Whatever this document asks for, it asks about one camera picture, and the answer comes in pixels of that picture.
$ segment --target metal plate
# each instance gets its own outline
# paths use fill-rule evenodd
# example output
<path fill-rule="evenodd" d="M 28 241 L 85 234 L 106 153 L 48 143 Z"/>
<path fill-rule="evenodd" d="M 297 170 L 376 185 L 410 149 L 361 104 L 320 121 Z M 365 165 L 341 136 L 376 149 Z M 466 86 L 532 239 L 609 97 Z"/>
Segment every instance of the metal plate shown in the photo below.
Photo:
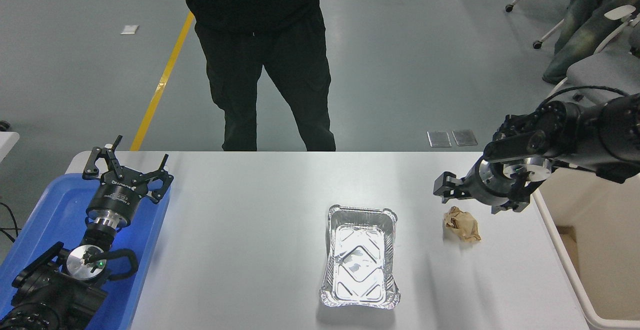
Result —
<path fill-rule="evenodd" d="M 124 25 L 121 35 L 134 35 L 138 31 L 139 25 Z"/>
<path fill-rule="evenodd" d="M 392 275 L 396 220 L 390 209 L 330 207 L 322 303 L 382 309 L 398 305 Z"/>
<path fill-rule="evenodd" d="M 451 140 L 446 131 L 427 131 L 429 137 L 429 145 L 432 148 L 450 148 Z"/>
<path fill-rule="evenodd" d="M 474 135 L 474 132 L 471 130 L 454 130 L 451 132 L 453 133 L 453 139 L 455 139 L 455 143 L 458 146 L 478 145 L 476 136 Z"/>

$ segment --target aluminum foil tray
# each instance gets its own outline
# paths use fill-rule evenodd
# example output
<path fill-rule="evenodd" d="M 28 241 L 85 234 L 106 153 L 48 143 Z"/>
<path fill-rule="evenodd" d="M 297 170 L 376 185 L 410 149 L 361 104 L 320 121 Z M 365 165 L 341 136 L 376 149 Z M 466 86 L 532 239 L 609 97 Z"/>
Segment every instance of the aluminum foil tray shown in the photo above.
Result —
<path fill-rule="evenodd" d="M 333 205 L 327 220 L 322 303 L 395 308 L 400 302 L 392 275 L 396 214 L 390 209 Z"/>

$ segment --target black cable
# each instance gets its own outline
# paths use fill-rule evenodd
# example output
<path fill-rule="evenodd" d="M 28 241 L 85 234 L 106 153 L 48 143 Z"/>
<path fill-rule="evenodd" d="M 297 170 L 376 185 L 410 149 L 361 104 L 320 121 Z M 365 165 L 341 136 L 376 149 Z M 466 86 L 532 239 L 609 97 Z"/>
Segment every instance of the black cable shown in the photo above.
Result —
<path fill-rule="evenodd" d="M 14 216 L 14 212 L 11 211 L 11 207 L 9 207 L 9 205 L 5 204 L 4 202 L 0 202 L 0 205 L 5 207 L 7 211 L 9 211 L 9 215 L 11 216 L 11 220 L 13 221 L 13 229 L 15 230 L 15 237 L 18 237 L 18 223 L 16 222 L 16 217 Z"/>
<path fill-rule="evenodd" d="M 547 97 L 542 102 L 540 102 L 540 105 L 537 106 L 537 109 L 539 110 L 541 107 L 544 107 L 548 102 L 550 102 L 551 99 L 555 98 L 558 95 L 561 95 L 561 94 L 564 94 L 564 93 L 569 93 L 569 91 L 574 91 L 574 90 L 579 90 L 579 89 L 599 89 L 599 90 L 610 91 L 611 93 L 616 93 L 617 95 L 629 96 L 628 93 L 626 93 L 625 91 L 620 90 L 619 88 L 613 88 L 613 87 L 608 87 L 608 86 L 596 86 L 596 85 L 573 86 L 573 87 L 563 88 L 562 90 L 560 90 L 560 91 L 554 93 L 553 95 Z"/>
<path fill-rule="evenodd" d="M 5 230 L 0 229 L 0 233 L 5 234 L 7 238 L 9 238 L 9 240 L 11 242 L 16 242 L 16 239 L 14 239 L 13 236 L 11 236 L 11 234 L 9 234 L 9 232 L 6 232 Z"/>

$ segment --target floor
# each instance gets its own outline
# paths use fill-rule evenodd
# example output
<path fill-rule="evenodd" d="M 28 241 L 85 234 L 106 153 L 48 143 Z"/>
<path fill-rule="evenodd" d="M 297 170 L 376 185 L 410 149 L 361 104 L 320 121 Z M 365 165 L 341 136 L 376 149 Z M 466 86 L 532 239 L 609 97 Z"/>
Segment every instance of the floor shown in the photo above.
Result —
<path fill-rule="evenodd" d="M 506 13 L 510 0 L 321 0 L 338 150 L 482 150 L 506 114 L 530 113 L 551 91 L 540 77 L 555 38 L 531 44 L 568 1 Z M 128 150 L 187 13 L 185 0 L 0 0 L 0 119 L 20 134 L 0 163 L 0 196 L 19 225 L 75 154 L 118 134 Z M 121 35 L 125 25 L 137 34 Z M 204 66 L 191 29 L 142 150 L 221 150 Z M 303 151 L 264 73 L 258 90 L 258 149 Z M 427 131 L 464 129 L 479 145 L 430 148 Z M 0 240 L 0 259 L 9 248 Z"/>

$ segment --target crumpled paper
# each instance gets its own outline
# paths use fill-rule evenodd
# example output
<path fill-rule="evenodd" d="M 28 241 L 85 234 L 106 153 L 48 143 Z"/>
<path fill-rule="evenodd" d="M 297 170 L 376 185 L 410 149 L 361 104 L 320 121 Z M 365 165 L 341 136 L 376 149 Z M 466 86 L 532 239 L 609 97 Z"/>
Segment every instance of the crumpled paper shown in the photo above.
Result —
<path fill-rule="evenodd" d="M 482 240 L 478 234 L 478 221 L 470 213 L 453 206 L 444 214 L 444 227 L 451 230 L 464 242 Z"/>

